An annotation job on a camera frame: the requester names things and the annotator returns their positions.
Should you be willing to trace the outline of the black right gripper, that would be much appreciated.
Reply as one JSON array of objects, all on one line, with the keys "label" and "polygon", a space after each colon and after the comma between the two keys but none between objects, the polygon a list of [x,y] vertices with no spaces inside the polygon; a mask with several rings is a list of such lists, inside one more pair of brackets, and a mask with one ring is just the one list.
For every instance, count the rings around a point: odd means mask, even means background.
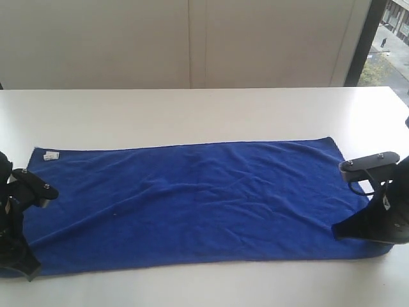
[{"label": "black right gripper", "polygon": [[369,207],[331,227],[337,240],[373,240],[384,244],[408,243],[408,157],[398,163],[392,182],[378,202],[380,215]]}]

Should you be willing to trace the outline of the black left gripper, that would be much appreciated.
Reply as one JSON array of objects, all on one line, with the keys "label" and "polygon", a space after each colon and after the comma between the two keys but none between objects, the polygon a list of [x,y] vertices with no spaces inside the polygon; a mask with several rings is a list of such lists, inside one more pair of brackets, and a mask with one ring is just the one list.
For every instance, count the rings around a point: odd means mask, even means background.
[{"label": "black left gripper", "polygon": [[1,270],[17,272],[28,281],[39,275],[42,264],[34,256],[23,235],[23,211],[29,202],[29,189],[13,173],[13,163],[1,152]]}]

